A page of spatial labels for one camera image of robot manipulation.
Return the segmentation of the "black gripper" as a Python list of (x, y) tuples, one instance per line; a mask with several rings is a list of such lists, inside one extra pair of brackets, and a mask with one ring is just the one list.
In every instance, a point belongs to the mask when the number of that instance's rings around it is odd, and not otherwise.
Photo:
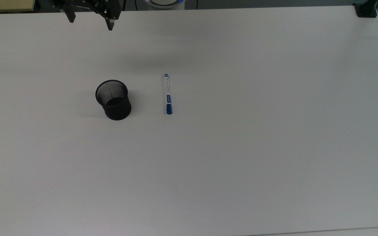
[(120, 17), (122, 6), (118, 0), (53, 0), (52, 6), (64, 12), (70, 23), (75, 20), (73, 6), (90, 9), (92, 12), (101, 15), (106, 22), (109, 31), (112, 31), (115, 20)]

